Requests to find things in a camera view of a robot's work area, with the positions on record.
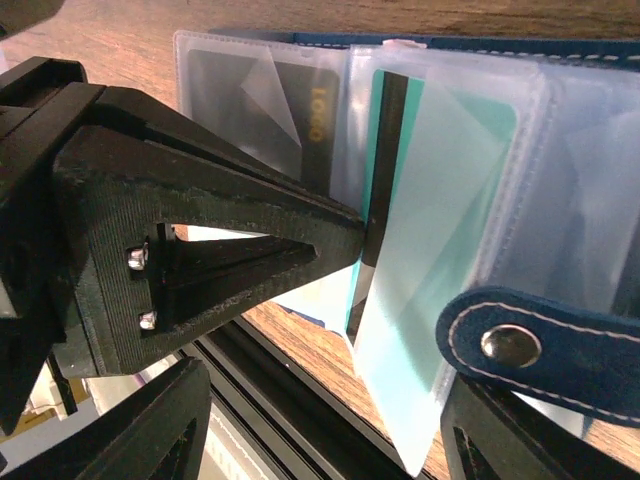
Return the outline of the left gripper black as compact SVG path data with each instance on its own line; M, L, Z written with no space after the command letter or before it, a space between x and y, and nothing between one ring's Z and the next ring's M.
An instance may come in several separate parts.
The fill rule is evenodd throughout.
M1 75L1 432L12 434L67 339L70 244L53 163L74 135L77 215L351 215L135 89L92 85L77 61Z

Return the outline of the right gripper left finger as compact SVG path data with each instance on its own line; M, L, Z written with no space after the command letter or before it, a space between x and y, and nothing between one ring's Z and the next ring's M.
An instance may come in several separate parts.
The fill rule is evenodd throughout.
M196 479L211 410L209 373L179 360L5 479Z

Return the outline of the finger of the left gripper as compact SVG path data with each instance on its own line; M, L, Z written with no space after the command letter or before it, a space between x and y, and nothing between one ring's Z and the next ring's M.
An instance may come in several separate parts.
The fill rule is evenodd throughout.
M235 316L358 258L351 215L77 215L74 135L52 180L94 368L133 374Z

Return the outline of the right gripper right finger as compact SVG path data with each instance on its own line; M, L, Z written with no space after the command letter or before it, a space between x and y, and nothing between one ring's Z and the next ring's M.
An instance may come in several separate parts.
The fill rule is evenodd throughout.
M513 393L458 374L441 415L452 479L637 479Z

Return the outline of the blue leather card holder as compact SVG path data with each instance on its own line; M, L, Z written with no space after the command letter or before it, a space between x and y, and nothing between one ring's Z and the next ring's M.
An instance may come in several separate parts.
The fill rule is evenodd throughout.
M631 479L639 44L179 31L180 110L354 207L356 259L276 297L339 334L405 470Z

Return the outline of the teal card bottom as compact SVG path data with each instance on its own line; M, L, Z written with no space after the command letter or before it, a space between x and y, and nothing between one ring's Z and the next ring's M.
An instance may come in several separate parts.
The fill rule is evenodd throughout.
M351 156L364 168L370 287L357 352L435 350L435 323L467 285L519 114L509 76L446 66L354 71Z

